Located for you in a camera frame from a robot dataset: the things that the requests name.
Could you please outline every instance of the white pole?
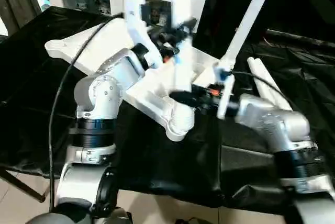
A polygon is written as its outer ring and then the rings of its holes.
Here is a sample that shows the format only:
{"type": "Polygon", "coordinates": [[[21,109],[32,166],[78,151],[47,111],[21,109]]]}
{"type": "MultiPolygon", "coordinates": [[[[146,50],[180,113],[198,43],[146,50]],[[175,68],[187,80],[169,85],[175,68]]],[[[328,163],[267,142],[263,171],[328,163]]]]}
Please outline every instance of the white pole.
{"type": "MultiPolygon", "coordinates": [[[[276,82],[271,77],[271,74],[267,71],[267,68],[263,64],[262,60],[257,58],[257,59],[254,60],[254,63],[256,64],[256,67],[260,70],[260,73],[263,74],[262,78],[264,78],[270,84],[272,84],[278,91],[281,91],[279,89],[278,85],[276,84],[276,82]]],[[[283,110],[292,110],[292,107],[289,105],[289,103],[288,103],[288,101],[286,101],[286,99],[284,99],[280,94],[278,94],[278,92],[272,90],[270,87],[269,87],[269,89],[270,89],[270,92],[271,92],[272,96],[274,97],[274,99],[276,101],[275,104],[277,106],[279,106],[283,110]]]]}
{"type": "MultiPolygon", "coordinates": [[[[191,0],[172,0],[173,27],[178,27],[191,17],[191,0]]],[[[193,75],[192,38],[186,38],[177,47],[180,52],[174,57],[174,89],[190,92],[193,75]]],[[[174,101],[171,118],[166,128],[167,137],[172,141],[181,141],[193,126],[193,108],[174,101]]]]}
{"type": "Polygon", "coordinates": [[[255,22],[264,2],[265,0],[251,0],[251,3],[228,47],[226,54],[221,58],[219,67],[227,70],[228,63],[228,68],[230,70],[234,68],[236,57],[240,52],[241,47],[244,44],[244,41],[247,38],[249,31],[255,22]]]}
{"type": "MultiPolygon", "coordinates": [[[[247,62],[248,62],[248,65],[249,65],[249,68],[250,68],[252,74],[255,74],[255,75],[257,75],[261,78],[264,78],[263,75],[262,75],[261,70],[258,68],[257,64],[255,63],[254,58],[248,58],[247,62]]],[[[264,99],[269,100],[272,104],[275,105],[276,100],[273,97],[273,95],[270,91],[270,88],[266,84],[264,84],[263,82],[259,81],[258,79],[254,79],[254,81],[255,81],[255,84],[256,84],[256,87],[257,87],[257,90],[258,90],[260,96],[264,99]]]]}

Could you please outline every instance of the white 3d-printed part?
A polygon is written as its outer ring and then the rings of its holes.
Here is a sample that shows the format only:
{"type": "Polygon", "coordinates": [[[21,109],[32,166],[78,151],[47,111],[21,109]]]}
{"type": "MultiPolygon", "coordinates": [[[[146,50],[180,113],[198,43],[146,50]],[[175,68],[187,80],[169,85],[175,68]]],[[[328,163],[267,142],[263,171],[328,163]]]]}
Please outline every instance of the white 3d-printed part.
{"type": "MultiPolygon", "coordinates": [[[[45,44],[49,56],[62,58],[70,63],[75,57],[80,46],[93,33],[97,26],[84,30],[63,40],[51,40],[45,44]]],[[[97,71],[99,66],[109,57],[117,53],[122,48],[132,48],[133,42],[128,34],[126,23],[121,18],[116,18],[109,22],[87,45],[82,52],[75,67],[87,75],[97,71]]],[[[217,62],[216,58],[203,53],[192,47],[193,50],[193,82],[197,83],[197,78],[205,69],[212,69],[212,65],[217,62]]],[[[146,70],[145,77],[139,80],[130,89],[124,92],[123,99],[133,107],[140,110],[165,129],[171,118],[173,101],[169,98],[169,93],[173,89],[175,65],[172,60],[163,64],[158,69],[146,70]]],[[[202,82],[204,86],[211,82],[211,71],[204,73],[202,82]]]]}

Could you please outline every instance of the black clamp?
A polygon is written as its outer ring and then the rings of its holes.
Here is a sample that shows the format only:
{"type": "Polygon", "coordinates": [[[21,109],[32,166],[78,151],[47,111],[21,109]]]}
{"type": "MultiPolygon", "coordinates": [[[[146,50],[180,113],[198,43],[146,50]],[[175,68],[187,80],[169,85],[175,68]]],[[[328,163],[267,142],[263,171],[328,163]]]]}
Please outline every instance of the black clamp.
{"type": "Polygon", "coordinates": [[[197,20],[192,18],[182,23],[178,28],[155,26],[148,32],[151,41],[158,48],[164,61],[179,53],[177,44],[192,35],[196,22],[197,20]],[[164,46],[165,43],[169,43],[171,47],[164,46]]]}

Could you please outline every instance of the table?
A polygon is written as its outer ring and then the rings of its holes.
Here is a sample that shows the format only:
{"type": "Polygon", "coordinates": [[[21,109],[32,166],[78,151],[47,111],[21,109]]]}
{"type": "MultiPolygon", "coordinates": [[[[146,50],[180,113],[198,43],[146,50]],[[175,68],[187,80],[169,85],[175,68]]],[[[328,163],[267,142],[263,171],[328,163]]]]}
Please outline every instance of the table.
{"type": "MultiPolygon", "coordinates": [[[[3,77],[0,93],[2,141],[0,167],[48,177],[47,124],[59,81],[68,64],[48,57],[44,43],[62,39],[109,19],[51,7],[0,44],[3,77]]],[[[334,164],[335,138],[332,57],[286,48],[246,44],[237,70],[247,70],[246,58],[262,61],[282,91],[307,116],[312,136],[334,164]]],[[[55,172],[65,157],[67,128],[73,122],[75,83],[84,77],[73,69],[65,84],[55,119],[55,172]]],[[[253,81],[236,77],[235,94],[255,93],[253,81]]],[[[146,115],[123,102],[116,131],[119,187],[171,195],[209,207],[227,206],[282,214],[286,196],[276,180],[265,141],[231,120],[196,114],[195,127],[182,142],[172,142],[146,115]]]]}

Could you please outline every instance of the black plastic sheet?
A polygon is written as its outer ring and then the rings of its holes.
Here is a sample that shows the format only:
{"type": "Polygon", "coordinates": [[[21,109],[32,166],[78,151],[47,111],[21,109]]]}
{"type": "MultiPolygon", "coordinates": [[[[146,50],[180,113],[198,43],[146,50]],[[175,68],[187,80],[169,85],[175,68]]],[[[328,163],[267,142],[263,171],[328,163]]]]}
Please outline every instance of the black plastic sheet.
{"type": "MultiPolygon", "coordinates": [[[[68,64],[49,58],[44,43],[68,37],[105,19],[53,7],[0,44],[1,167],[49,176],[48,118],[68,64]]],[[[248,71],[246,59],[250,56],[263,60],[282,92],[306,115],[312,137],[334,170],[334,57],[262,43],[247,44],[238,56],[236,70],[248,71]]],[[[72,70],[57,110],[57,176],[64,163],[68,127],[76,107],[73,88],[82,77],[83,73],[72,70]]],[[[234,93],[257,94],[254,82],[245,76],[236,76],[234,93]]],[[[194,129],[184,141],[174,143],[167,139],[162,127],[125,102],[117,124],[120,188],[171,195],[210,207],[282,213],[286,196],[276,179],[272,156],[266,141],[252,130],[232,120],[196,114],[194,129]]]]}

